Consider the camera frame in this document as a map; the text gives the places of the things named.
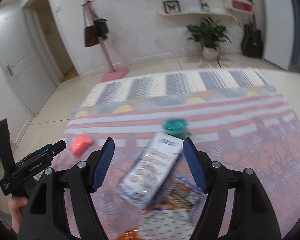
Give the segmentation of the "person's left hand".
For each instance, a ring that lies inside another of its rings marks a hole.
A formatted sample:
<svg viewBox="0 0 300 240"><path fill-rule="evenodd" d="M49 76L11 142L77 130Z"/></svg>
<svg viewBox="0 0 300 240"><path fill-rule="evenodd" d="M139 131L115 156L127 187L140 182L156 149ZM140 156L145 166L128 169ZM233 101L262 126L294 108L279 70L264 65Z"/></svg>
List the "person's left hand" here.
<svg viewBox="0 0 300 240"><path fill-rule="evenodd" d="M12 229L15 233L18 233L23 218L21 209L27 205L27 202L26 197L11 197L8 201L8 208L12 216Z"/></svg>

